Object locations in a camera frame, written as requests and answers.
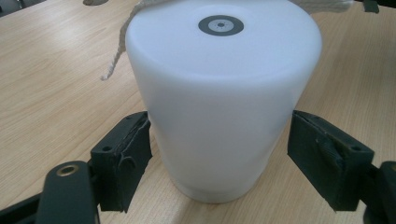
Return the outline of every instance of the circular marker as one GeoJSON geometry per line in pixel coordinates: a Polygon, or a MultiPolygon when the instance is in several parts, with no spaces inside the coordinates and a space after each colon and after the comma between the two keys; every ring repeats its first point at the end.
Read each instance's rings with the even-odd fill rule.
{"type": "Polygon", "coordinates": [[[236,35],[244,29],[244,23],[235,17],[217,15],[206,17],[198,23],[199,29],[209,35],[236,35]]]}

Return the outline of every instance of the brass screw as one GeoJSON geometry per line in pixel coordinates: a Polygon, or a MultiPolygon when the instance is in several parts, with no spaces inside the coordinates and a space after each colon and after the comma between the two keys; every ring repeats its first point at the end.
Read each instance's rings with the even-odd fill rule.
{"type": "Polygon", "coordinates": [[[66,165],[66,166],[60,168],[58,171],[56,171],[56,175],[58,175],[58,176],[72,175],[77,170],[78,170],[78,166],[75,164],[66,165]]]}

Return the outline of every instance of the white tapered cylinder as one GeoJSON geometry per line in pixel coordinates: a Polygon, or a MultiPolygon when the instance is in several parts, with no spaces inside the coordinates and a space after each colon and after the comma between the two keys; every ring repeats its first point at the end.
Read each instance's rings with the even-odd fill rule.
{"type": "Polygon", "coordinates": [[[140,11],[126,46],[175,185],[225,203],[265,168],[321,37],[289,1],[174,0],[140,11]]]}

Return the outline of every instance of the wooden table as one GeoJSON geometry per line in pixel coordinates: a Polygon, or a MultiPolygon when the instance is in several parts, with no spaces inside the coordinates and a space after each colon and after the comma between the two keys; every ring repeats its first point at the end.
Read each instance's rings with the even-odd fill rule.
{"type": "MultiPolygon", "coordinates": [[[[101,81],[135,1],[86,7],[48,0],[0,18],[0,209],[42,190],[57,164],[90,158],[123,117],[145,109],[127,55],[101,81]]],[[[313,16],[323,51],[297,109],[319,115],[396,161],[396,10],[313,16]]],[[[153,159],[128,214],[102,223],[361,223],[334,211],[287,156],[289,124],[256,186],[225,204],[192,201],[172,184],[152,137],[153,159]]]]}

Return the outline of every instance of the wood grain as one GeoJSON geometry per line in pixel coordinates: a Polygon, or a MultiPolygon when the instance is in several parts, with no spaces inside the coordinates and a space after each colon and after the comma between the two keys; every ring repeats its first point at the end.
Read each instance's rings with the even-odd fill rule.
{"type": "MultiPolygon", "coordinates": [[[[119,29],[136,1],[86,7],[48,0],[0,18],[0,209],[42,190],[47,171],[87,161],[91,148],[123,117],[144,110],[122,55],[106,72],[119,29]]],[[[297,109],[317,114],[375,150],[375,165],[396,161],[396,11],[319,13],[319,64],[297,109]]],[[[334,211],[286,155],[289,125],[255,187],[231,203],[204,204],[181,194],[154,157],[128,214],[102,223],[362,223],[334,211]]]]}

